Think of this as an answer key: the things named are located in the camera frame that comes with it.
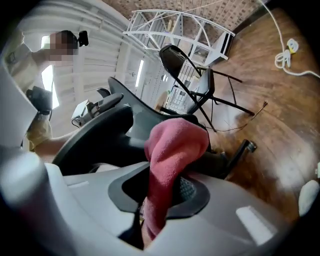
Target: chair leg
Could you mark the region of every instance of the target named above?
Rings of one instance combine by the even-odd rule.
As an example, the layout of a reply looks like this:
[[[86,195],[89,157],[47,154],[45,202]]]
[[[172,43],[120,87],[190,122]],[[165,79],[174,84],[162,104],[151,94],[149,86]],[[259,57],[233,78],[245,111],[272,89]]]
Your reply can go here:
[[[250,110],[248,110],[248,109],[246,109],[246,108],[244,108],[242,106],[239,106],[237,104],[231,103],[229,101],[225,101],[224,99],[221,99],[221,98],[216,98],[216,97],[212,97],[212,98],[214,98],[217,102],[221,102],[221,103],[224,103],[224,104],[229,105],[231,107],[234,107],[234,108],[236,108],[238,110],[242,110],[243,112],[246,112],[251,116],[255,115],[255,113],[253,113],[252,111],[250,111]]]
[[[214,102],[216,102],[216,101],[211,100],[211,123],[212,123],[212,115],[214,112]]]
[[[235,78],[234,76],[231,76],[231,75],[228,75],[228,74],[225,74],[225,73],[221,73],[221,72],[218,72],[218,71],[215,71],[215,70],[212,70],[213,73],[216,73],[218,75],[221,75],[221,76],[224,76],[224,77],[228,77],[228,78],[231,78],[233,80],[236,80],[240,83],[242,83],[242,80],[238,79],[238,78]]]
[[[224,100],[224,99],[222,99],[222,98],[216,98],[216,97],[214,97],[214,96],[208,96],[208,95],[205,95],[205,94],[203,94],[203,93],[194,92],[194,91],[192,92],[192,94],[195,95],[195,96],[201,96],[201,97],[204,97],[204,98],[207,98],[207,99],[211,99],[211,100],[214,100],[214,101],[217,101],[217,102],[221,102],[221,103],[223,103],[223,104],[226,104],[226,105],[229,105],[229,106],[231,106],[231,107],[234,107],[234,108],[236,108],[236,109],[238,109],[238,110],[242,110],[243,112],[246,112],[246,113],[248,113],[248,114],[251,115],[251,116],[254,116],[254,115],[255,115],[254,112],[252,112],[252,111],[250,111],[250,110],[248,110],[248,109],[246,109],[246,108],[244,108],[244,107],[242,107],[242,106],[239,106],[239,105],[237,105],[237,104],[234,104],[234,103],[231,103],[231,102],[229,102],[229,101],[226,101],[226,100]]]
[[[231,83],[231,81],[230,81],[229,76],[228,76],[228,80],[229,80],[229,84],[230,84],[230,87],[231,87],[231,91],[232,91],[232,95],[233,95],[233,101],[234,101],[234,104],[237,104],[236,96],[235,96],[235,92],[234,92],[234,88],[232,87],[232,83]]]

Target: person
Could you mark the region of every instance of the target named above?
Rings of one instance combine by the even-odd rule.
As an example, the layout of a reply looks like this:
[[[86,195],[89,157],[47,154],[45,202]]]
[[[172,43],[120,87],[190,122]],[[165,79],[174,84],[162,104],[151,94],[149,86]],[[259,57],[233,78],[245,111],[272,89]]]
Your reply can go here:
[[[70,59],[77,54],[78,39],[69,30],[59,31],[49,36],[49,42],[43,48],[32,52],[24,43],[24,35],[16,30],[8,42],[4,54],[6,67],[18,87],[26,93],[34,86],[44,88],[39,84],[38,77],[49,65]],[[46,162],[51,162],[73,132],[53,138],[49,116],[43,120],[33,120],[26,134],[29,149],[34,151]]]

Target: black cable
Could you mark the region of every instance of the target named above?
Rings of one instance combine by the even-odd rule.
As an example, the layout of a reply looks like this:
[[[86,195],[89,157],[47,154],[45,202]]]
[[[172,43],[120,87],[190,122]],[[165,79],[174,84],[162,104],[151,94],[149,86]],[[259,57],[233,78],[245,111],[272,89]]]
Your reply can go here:
[[[212,123],[212,114],[214,112],[214,101],[211,100],[211,123]]]
[[[71,120],[71,124],[74,125],[75,127],[79,128],[79,126],[74,124],[74,119]]]
[[[50,111],[49,121],[51,120],[51,117],[52,117],[52,109],[51,109],[51,111]]]
[[[228,130],[217,130],[215,129],[216,131],[218,132],[228,132],[228,131],[232,131],[232,130],[236,130],[236,129],[239,129],[239,131],[241,131],[243,128],[245,128],[249,123],[250,121],[252,121],[266,106],[268,105],[268,102],[265,100],[264,103],[263,103],[263,106],[262,108],[260,108],[260,110],[247,122],[245,123],[244,125],[240,126],[240,127],[236,127],[236,128],[232,128],[232,129],[228,129]]]

